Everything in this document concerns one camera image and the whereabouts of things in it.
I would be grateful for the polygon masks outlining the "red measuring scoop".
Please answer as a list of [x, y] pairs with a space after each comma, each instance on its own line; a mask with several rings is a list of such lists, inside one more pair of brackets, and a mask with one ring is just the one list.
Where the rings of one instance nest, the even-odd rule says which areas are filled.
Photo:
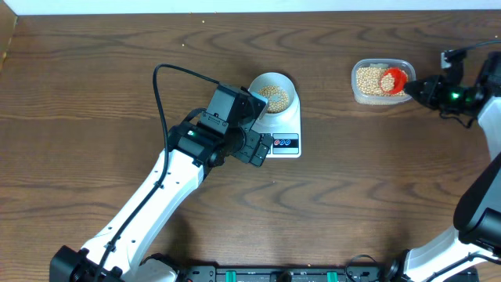
[[384, 95], [398, 96], [404, 93], [408, 74], [397, 67], [388, 68], [382, 75], [379, 86]]

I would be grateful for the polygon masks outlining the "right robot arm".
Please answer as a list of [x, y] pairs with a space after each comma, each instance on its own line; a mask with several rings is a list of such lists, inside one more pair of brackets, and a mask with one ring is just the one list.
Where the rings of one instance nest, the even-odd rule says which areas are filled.
[[441, 54], [443, 75], [408, 82], [404, 90], [443, 119], [477, 122], [491, 162], [460, 198], [453, 224], [422, 247], [405, 250], [386, 281], [476, 281], [479, 263], [500, 263], [500, 54], [491, 52], [471, 87], [460, 84], [468, 50]]

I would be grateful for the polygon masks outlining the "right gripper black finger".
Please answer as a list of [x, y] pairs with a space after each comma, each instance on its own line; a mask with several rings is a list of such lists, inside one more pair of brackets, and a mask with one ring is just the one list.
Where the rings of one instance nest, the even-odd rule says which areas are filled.
[[426, 84], [429, 82], [430, 78], [422, 78], [414, 81], [408, 81], [404, 85], [405, 91], [423, 91], [426, 88]]
[[428, 105], [427, 101], [428, 95], [425, 92], [406, 89], [405, 93], [411, 96], [412, 99], [418, 102], [421, 106]]

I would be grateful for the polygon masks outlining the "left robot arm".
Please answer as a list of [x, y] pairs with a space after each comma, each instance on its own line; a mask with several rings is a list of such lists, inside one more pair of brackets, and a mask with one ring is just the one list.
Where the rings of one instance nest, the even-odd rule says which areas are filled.
[[146, 258], [177, 207], [228, 156], [256, 167], [273, 138], [251, 127], [226, 122], [207, 126], [183, 121], [171, 128], [168, 145], [146, 180], [124, 207], [79, 251], [61, 247], [49, 267], [51, 281], [176, 281], [179, 271], [158, 258]]

